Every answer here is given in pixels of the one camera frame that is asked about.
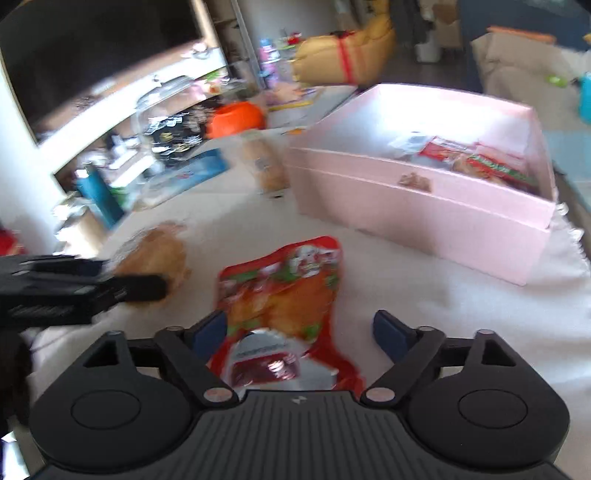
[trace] pink box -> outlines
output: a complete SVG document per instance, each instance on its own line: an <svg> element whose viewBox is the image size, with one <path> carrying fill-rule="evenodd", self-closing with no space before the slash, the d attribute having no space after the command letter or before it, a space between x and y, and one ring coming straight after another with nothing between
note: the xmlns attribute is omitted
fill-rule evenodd
<svg viewBox="0 0 591 480"><path fill-rule="evenodd" d="M541 196L400 160L397 138L412 132L478 142L521 158L537 178ZM519 285L527 282L550 236L554 173L529 106L455 90L382 84L295 137L285 162L301 213ZM400 185L410 174L426 179L430 192Z"/></svg>

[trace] red snack bag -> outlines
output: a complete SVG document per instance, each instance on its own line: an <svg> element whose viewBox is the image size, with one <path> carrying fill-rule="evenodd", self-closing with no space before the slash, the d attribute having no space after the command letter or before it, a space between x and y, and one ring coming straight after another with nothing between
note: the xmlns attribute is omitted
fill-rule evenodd
<svg viewBox="0 0 591 480"><path fill-rule="evenodd" d="M439 161L454 160L454 158L450 157L454 157L460 153L466 153L470 150L471 148L468 145L463 145L461 143L435 137L427 145L425 145L425 148L423 148L421 151L421 155L425 155L426 157Z"/></svg>
<svg viewBox="0 0 591 480"><path fill-rule="evenodd" d="M0 226L0 257L4 255L22 255L25 248L18 242L17 237Z"/></svg>
<svg viewBox="0 0 591 480"><path fill-rule="evenodd" d="M498 160L493 160L482 154L474 154L468 157L467 162L475 168L485 172L487 175L500 178L516 189L530 193L536 191L537 181L535 178L529 177L521 171Z"/></svg>
<svg viewBox="0 0 591 480"><path fill-rule="evenodd" d="M362 378L330 334L341 260L337 240L323 236L225 268L217 308L228 315L228 335L211 370L239 395L247 388L361 394Z"/></svg>

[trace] blue bottle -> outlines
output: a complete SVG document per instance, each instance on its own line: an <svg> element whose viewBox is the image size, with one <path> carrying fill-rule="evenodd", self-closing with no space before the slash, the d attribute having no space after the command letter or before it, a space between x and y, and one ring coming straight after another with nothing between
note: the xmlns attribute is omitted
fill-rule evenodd
<svg viewBox="0 0 591 480"><path fill-rule="evenodd" d="M92 200L100 210L107 228L113 228L125 214L92 163L84 163L76 170L76 186L84 197Z"/></svg>
<svg viewBox="0 0 591 480"><path fill-rule="evenodd" d="M579 115L583 122L591 124L591 72L587 72L581 77Z"/></svg>

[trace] orange bowl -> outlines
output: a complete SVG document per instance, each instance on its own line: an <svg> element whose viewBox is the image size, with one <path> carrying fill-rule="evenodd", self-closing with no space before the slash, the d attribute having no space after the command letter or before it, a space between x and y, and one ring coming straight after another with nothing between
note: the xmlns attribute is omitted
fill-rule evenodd
<svg viewBox="0 0 591 480"><path fill-rule="evenodd" d="M267 125L261 109L250 102L237 102L216 110L207 125L209 138L227 137L244 130L257 128L262 130Z"/></svg>

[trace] television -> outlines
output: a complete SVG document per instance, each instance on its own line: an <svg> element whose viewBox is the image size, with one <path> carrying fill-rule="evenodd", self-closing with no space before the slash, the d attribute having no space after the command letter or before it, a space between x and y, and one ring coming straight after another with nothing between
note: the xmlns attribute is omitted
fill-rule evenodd
<svg viewBox="0 0 591 480"><path fill-rule="evenodd" d="M102 80L199 39L190 1L30 0L10 12L0 51L32 129Z"/></svg>

